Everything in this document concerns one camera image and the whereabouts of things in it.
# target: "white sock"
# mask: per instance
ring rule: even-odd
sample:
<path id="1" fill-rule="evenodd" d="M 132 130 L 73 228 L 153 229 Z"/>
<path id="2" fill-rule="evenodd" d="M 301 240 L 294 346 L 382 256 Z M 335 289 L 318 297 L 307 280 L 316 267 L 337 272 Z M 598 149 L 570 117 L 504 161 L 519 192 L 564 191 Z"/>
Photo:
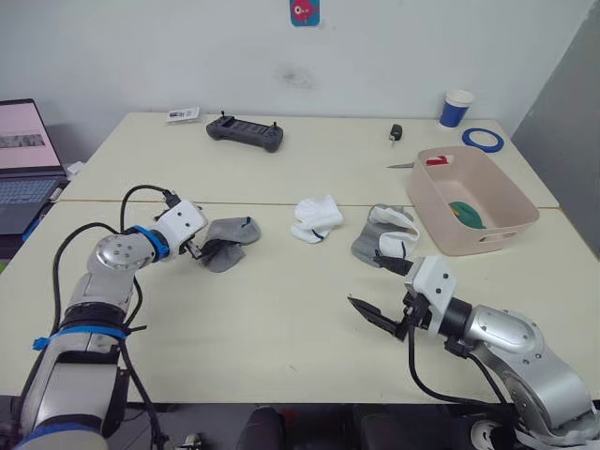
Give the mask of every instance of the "white sock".
<path id="1" fill-rule="evenodd" d="M 305 242 L 321 242 L 337 225 L 344 221 L 331 195 L 319 199 L 310 197 L 296 205 L 293 214 L 297 219 L 292 234 Z"/>

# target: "red object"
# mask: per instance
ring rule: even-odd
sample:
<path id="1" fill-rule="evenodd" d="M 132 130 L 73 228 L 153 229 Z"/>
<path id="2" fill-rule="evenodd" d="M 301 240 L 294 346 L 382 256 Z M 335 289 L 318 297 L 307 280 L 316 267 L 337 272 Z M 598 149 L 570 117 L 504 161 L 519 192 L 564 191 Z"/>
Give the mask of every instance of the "red object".
<path id="1" fill-rule="evenodd" d="M 447 157 L 431 157 L 427 160 L 428 166 L 442 166 L 443 164 L 448 164 Z"/>
<path id="2" fill-rule="evenodd" d="M 292 3 L 292 15 L 299 22 L 307 22 L 308 18 L 318 10 L 308 0 L 295 0 Z"/>

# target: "pink plastic basket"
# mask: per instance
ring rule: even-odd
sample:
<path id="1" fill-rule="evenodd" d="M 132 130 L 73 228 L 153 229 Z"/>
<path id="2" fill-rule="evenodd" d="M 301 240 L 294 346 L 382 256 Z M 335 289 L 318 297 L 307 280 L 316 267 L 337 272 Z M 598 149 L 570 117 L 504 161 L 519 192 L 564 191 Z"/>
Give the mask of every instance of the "pink plastic basket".
<path id="1" fill-rule="evenodd" d="M 446 156 L 447 164 L 427 165 Z M 438 248 L 470 255 L 506 246 L 540 217 L 535 205 L 481 150 L 440 147 L 423 150 L 412 169 L 408 194 Z M 465 202 L 477 211 L 484 230 L 468 227 L 449 206 Z"/>

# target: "gray and white sock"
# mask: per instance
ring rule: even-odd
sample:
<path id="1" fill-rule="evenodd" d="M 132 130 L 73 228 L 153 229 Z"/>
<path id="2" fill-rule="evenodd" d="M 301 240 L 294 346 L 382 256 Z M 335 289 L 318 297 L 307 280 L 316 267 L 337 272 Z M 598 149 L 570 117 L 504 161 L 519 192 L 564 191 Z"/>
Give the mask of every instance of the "gray and white sock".
<path id="1" fill-rule="evenodd" d="M 220 218 L 210 224 L 201 249 L 202 264 L 211 272 L 225 272 L 246 256 L 242 246 L 256 242 L 261 230 L 252 217 Z"/>
<path id="2" fill-rule="evenodd" d="M 363 263 L 379 267 L 373 261 L 375 256 L 407 258 L 418 237 L 413 217 L 403 207 L 376 204 L 369 210 L 367 223 L 352 243 L 351 251 Z"/>

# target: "game controller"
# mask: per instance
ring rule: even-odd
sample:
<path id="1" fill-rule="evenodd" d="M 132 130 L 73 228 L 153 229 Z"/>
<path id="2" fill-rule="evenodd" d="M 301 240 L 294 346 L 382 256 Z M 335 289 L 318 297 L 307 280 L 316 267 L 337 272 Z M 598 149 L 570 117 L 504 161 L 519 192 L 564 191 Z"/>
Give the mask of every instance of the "game controller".
<path id="1" fill-rule="evenodd" d="M 283 129 L 278 127 L 277 122 L 273 122 L 273 125 L 268 127 L 237 120 L 232 115 L 225 115 L 224 111 L 221 111 L 219 119 L 206 126 L 206 132 L 217 141 L 228 139 L 237 143 L 258 145 L 269 153 L 276 152 L 283 140 Z"/>

